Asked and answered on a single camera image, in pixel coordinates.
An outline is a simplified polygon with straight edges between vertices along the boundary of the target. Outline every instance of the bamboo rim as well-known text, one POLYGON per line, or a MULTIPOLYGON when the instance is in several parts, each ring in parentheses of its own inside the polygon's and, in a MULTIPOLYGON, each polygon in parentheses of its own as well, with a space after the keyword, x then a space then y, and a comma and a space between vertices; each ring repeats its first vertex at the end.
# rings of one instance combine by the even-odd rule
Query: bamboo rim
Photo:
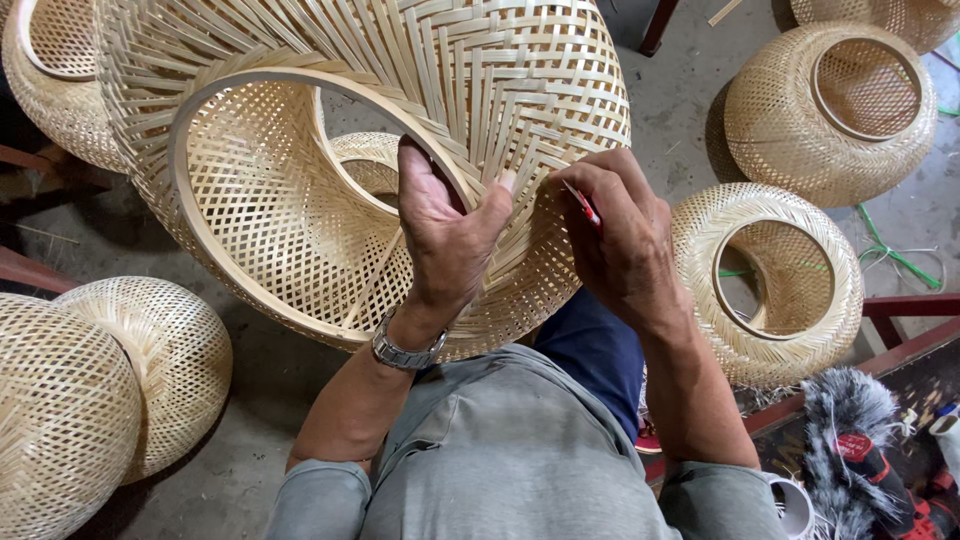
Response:
MULTIPOLYGON (((743 255, 743 257, 749 259, 751 263, 753 263, 753 256, 751 256, 750 253, 744 252, 742 250, 737 250, 737 251, 739 251, 743 255)), ((752 219, 752 220, 748 220, 741 223, 739 226, 729 231, 724 236, 723 240, 721 240, 720 243, 717 244, 716 254, 713 256, 713 288, 716 292, 717 299, 720 301, 720 307, 724 310, 725 313, 727 313, 727 316, 730 317, 731 320, 734 321, 734 323, 736 323, 740 328, 762 339, 769 339, 771 341, 789 341, 791 339, 796 339, 798 337, 802 337, 810 333, 810 330, 816 327, 818 324, 820 324, 820 322, 824 320, 824 317, 826 317, 831 310, 836 309, 839 299, 837 298, 836 274, 833 271, 833 267, 835 266, 835 264, 836 264, 835 261, 832 260, 830 258, 830 255, 827 253, 827 251, 824 250, 823 244, 821 244, 816 239, 816 237, 814 237, 813 233, 809 229, 804 227, 802 224, 794 223, 786 219, 773 217, 773 216, 759 217, 757 219, 752 219), (744 321, 743 319, 741 319, 736 314, 735 309, 733 309, 733 307, 730 305, 730 302, 727 300, 727 295, 724 292, 723 286, 720 283, 720 258, 723 255, 724 249, 727 248, 727 243, 737 233, 743 231, 747 227, 750 227, 751 225, 764 222, 764 221, 782 223, 787 227, 792 227, 800 231, 801 233, 804 234, 804 236, 806 236, 808 240, 810 240, 810 243, 816 247, 817 251, 820 252, 820 255, 825 260, 830 261, 830 265, 827 268, 827 270, 829 270, 829 276, 830 276, 829 306, 827 306, 823 310, 823 312, 821 312, 820 316, 818 316, 816 320, 810 322, 807 328, 801 329, 789 334, 770 333, 768 331, 764 331, 763 329, 755 327, 752 323, 748 323, 747 321, 744 321)), ((752 264, 752 266, 754 266, 754 268, 758 267, 758 265, 756 264, 752 264)), ((756 270, 756 278, 759 285, 760 300, 759 300, 759 303, 757 304, 756 312, 754 313, 754 316, 751 319, 752 322, 756 320, 761 320, 763 317, 760 317, 758 315, 765 311, 766 306, 769 303, 775 302, 775 300, 772 299, 768 293, 768 290, 766 287, 766 277, 763 271, 761 271, 759 268, 757 268, 756 270)))
MULTIPOLYGON (((227 273, 247 294, 280 316, 291 321, 293 324, 308 331, 337 335, 342 339, 358 344, 365 343, 371 338, 372 333, 370 331, 345 329, 315 319, 294 307, 290 307, 277 296, 264 289, 260 283, 246 272, 240 271, 236 262, 230 257, 227 251, 221 247, 220 242, 213 234, 209 225, 207 225, 196 197, 185 196, 186 194, 193 193, 193 186, 190 182, 189 164, 187 163, 186 145, 194 115, 207 100, 225 88, 261 82, 291 82, 319 86, 320 88, 338 91, 351 99, 363 102, 371 109, 394 120, 398 126, 402 126, 405 131, 407 131, 407 134, 420 145, 420 148, 433 158, 441 171, 446 174, 446 177, 454 186, 457 194, 464 201, 465 207, 473 209, 475 208, 475 202, 467 196, 468 184, 466 180, 463 179, 459 167, 450 166, 454 161, 447 154, 443 146, 416 120, 386 98, 371 92, 366 87, 330 73, 294 67, 270 67, 240 71, 200 88, 187 98, 178 109, 177 115, 171 123, 170 136, 167 141, 168 166, 170 170, 173 171, 174 182, 176 182, 178 187, 180 203, 187 224, 199 240, 198 244, 202 246, 203 250, 214 263, 227 273)), ((326 135, 320 135, 320 137, 324 143, 328 144, 326 135)), ((343 170, 343 166, 340 165, 339 161, 335 160, 335 162, 339 167, 339 172, 342 173, 341 178, 344 180, 349 179, 348 184, 356 191, 359 197, 377 209, 391 215, 396 215, 396 209, 374 198, 349 177, 349 174, 343 170)), ((399 224, 397 224, 397 234, 402 234, 399 224)))
POLYGON ((838 38, 835 43, 824 49, 820 56, 817 57, 817 60, 813 63, 813 73, 810 76, 810 85, 811 85, 811 94, 813 96, 813 102, 817 106, 817 109, 820 110, 820 113, 827 119, 827 122, 831 126, 836 128, 840 133, 851 136, 853 138, 858 138, 860 140, 865 140, 867 142, 884 142, 894 138, 897 135, 902 134, 908 130, 912 130, 914 126, 917 125, 917 122, 920 119, 920 103, 924 100, 924 87, 921 84, 920 74, 917 73, 917 69, 914 65, 907 59, 907 57, 896 48, 890 46, 879 39, 874 39, 872 37, 846 37, 838 38), (827 100, 824 98, 823 93, 820 89, 820 66, 823 62, 824 57, 833 50, 834 47, 845 42, 863 42, 870 43, 875 47, 879 47, 889 53, 894 59, 900 64, 900 67, 903 68, 903 71, 906 72, 907 77, 910 79, 910 83, 917 90, 917 104, 918 106, 913 110, 913 119, 910 123, 904 126, 899 131, 891 133, 888 135, 870 135, 859 132, 858 130, 847 125, 841 118, 839 118, 830 108, 827 100))
POLYGON ((27 55, 27 58, 30 59, 30 62, 50 77, 55 77, 57 79, 64 79, 65 81, 75 81, 75 82, 86 82, 93 81, 96 78, 96 74, 93 72, 78 72, 72 73, 69 71, 62 71, 59 69, 54 69, 44 63, 40 57, 36 54, 34 50, 33 42, 30 39, 30 24, 34 19, 34 12, 36 11, 36 4, 39 0, 23 0, 20 3, 20 10, 17 13, 16 24, 19 27, 20 35, 20 46, 23 48, 23 53, 27 55))

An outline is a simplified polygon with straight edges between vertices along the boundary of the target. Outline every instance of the silver watch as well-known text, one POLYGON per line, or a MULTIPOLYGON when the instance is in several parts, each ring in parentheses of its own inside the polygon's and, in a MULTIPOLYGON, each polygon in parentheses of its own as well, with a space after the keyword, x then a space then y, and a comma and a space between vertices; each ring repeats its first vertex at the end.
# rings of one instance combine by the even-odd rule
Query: silver watch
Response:
POLYGON ((373 335, 373 357, 380 360, 388 366, 399 369, 420 369, 432 364, 440 354, 440 349, 446 341, 446 330, 444 330, 433 346, 426 351, 405 351, 400 349, 394 342, 387 337, 387 327, 390 326, 390 319, 394 318, 396 305, 391 307, 383 320, 376 327, 376 333, 373 335))

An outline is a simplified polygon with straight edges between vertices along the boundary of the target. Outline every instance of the man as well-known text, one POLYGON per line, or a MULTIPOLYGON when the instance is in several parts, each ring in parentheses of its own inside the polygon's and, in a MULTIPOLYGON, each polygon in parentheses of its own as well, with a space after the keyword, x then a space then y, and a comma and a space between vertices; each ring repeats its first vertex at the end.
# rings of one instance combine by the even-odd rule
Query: man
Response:
POLYGON ((317 397, 267 538, 785 537, 674 271, 670 207, 629 150, 548 178, 591 199, 603 237, 560 197, 571 203, 564 221, 586 288, 543 325, 534 348, 419 371, 480 287, 511 214, 514 176, 502 174, 463 215, 409 137, 397 157, 413 286, 373 346, 317 397), (659 506, 633 448, 644 358, 668 460, 659 506))

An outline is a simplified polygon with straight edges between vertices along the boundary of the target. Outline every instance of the red pen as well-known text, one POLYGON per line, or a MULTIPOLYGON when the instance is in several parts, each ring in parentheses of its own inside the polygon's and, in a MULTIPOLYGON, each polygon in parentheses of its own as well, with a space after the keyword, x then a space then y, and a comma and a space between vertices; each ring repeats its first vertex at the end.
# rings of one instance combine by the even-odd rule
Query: red pen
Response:
POLYGON ((590 205, 590 201, 587 200, 587 197, 584 197, 584 194, 581 193, 579 189, 576 189, 570 185, 570 183, 566 180, 564 180, 564 185, 566 186, 566 190, 576 197, 577 202, 580 203, 580 206, 584 209, 584 215, 587 217, 590 225, 592 225, 593 229, 597 231, 597 235, 603 239, 603 222, 600 221, 600 214, 593 209, 593 207, 590 205))

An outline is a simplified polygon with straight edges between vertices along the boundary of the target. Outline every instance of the concrete floor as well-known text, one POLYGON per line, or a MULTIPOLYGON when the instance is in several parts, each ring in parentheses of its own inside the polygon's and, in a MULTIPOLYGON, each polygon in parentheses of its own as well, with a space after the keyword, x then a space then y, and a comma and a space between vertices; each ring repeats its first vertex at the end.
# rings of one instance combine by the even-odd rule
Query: concrete floor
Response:
MULTIPOLYGON (((683 0, 662 48, 647 59, 634 49, 654 2, 616 0, 619 11, 614 12, 610 1, 599 0, 614 41, 621 45, 618 54, 632 98, 634 153, 654 191, 678 203, 717 184, 718 177, 736 179, 722 148, 708 148, 716 142, 708 125, 716 126, 722 90, 740 65, 791 27, 786 2, 745 0, 711 28, 707 20, 727 0, 683 0)), ((955 46, 950 52, 958 53, 955 46)), ((941 102, 960 108, 957 72, 935 58, 925 61, 941 102)), ((335 96, 325 100, 331 136, 360 129, 392 131, 359 104, 335 96)), ((954 276, 960 259, 960 189, 953 183, 960 180, 960 124, 943 114, 940 120, 936 146, 923 165, 866 206, 887 243, 901 249, 939 246, 948 275, 954 276)), ((179 283, 216 309, 234 351, 228 405, 207 438, 168 471, 118 489, 73 538, 259 537, 300 423, 348 356, 286 330, 234 298, 179 249, 119 175, 111 191, 46 207, 8 213, 4 220, 79 243, 4 228, 5 237, 16 244, 12 247, 85 282, 143 275, 179 283)), ((863 226, 852 209, 828 213, 858 251, 866 248, 863 226)), ((917 261, 939 274, 935 260, 918 255, 917 261)), ((913 292, 886 266, 871 270, 866 283, 869 296, 913 292)), ((958 290, 955 283, 951 280, 947 290, 958 290)), ((913 335, 934 322, 913 322, 905 329, 913 335)))

